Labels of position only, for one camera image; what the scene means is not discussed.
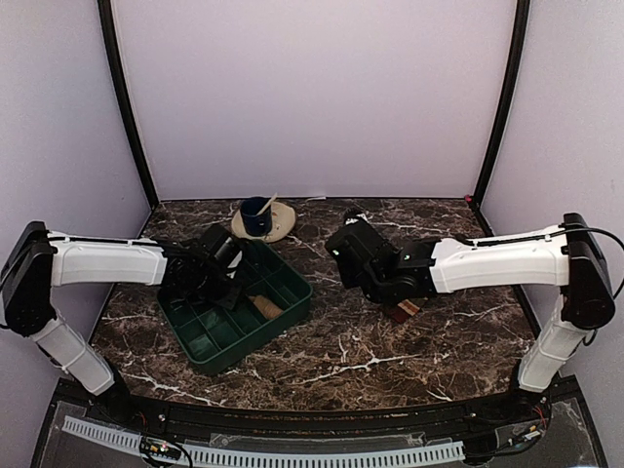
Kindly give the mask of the striped brown red sock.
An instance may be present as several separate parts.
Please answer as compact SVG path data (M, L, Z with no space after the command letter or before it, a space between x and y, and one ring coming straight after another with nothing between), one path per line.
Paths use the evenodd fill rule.
M415 316L425 302L426 298L405 299L396 305L383 305L382 312L395 323L402 324L409 318Z

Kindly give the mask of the tan sock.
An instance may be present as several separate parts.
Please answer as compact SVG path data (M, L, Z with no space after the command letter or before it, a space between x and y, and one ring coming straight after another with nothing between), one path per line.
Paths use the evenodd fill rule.
M249 295L248 299L267 321L274 320L283 313L283 309L268 297Z

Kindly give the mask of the green plastic divided tray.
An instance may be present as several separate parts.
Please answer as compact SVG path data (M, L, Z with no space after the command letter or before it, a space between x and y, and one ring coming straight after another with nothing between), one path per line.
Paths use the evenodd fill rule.
M311 285L271 247L249 241L238 267L242 283L231 310L163 291L157 301L188 361L202 374L216 375L307 317ZM268 297L283 313L267 321L248 299Z

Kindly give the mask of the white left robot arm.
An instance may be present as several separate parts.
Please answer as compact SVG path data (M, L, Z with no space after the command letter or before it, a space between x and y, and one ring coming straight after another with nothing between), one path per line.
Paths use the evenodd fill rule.
M117 425L137 418L137 402L111 364L54 307L54 288L74 284L140 284L232 305L244 245L214 224L200 237L175 242L72 236L29 222L1 269L1 327L34 341Z

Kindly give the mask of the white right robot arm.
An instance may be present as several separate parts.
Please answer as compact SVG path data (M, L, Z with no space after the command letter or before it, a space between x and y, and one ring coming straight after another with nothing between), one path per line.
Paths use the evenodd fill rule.
M560 224L520 235L482 239L443 238L412 243L384 263L366 263L366 298L397 304L440 293L515 285L550 285L560 296L547 324L518 368L518 386L503 395L497 413L521 421L580 343L615 315L615 298L605 255L595 237L610 232L566 214Z

